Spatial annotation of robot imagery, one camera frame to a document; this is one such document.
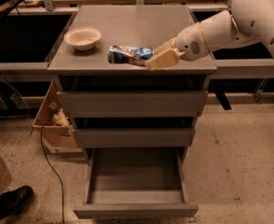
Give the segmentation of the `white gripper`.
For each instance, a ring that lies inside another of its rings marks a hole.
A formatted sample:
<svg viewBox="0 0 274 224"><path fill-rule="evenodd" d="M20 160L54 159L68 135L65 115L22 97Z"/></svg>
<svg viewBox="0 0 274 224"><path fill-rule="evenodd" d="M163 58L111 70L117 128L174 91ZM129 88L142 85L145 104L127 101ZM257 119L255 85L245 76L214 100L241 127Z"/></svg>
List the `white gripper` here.
<svg viewBox="0 0 274 224"><path fill-rule="evenodd" d="M151 71L175 66L181 57L196 61L209 54L209 48L199 22L184 28L175 39L172 38L154 49L154 56L145 62Z"/></svg>

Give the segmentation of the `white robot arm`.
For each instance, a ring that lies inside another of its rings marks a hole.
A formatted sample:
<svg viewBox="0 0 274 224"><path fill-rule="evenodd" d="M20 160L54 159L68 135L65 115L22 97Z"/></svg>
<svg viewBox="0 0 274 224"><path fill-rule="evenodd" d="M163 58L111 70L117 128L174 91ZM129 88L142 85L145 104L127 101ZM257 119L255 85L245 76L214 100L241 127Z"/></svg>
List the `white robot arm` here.
<svg viewBox="0 0 274 224"><path fill-rule="evenodd" d="M154 51L149 70L196 61L219 49L262 43L274 59L274 0L232 0L231 10L194 23Z"/></svg>

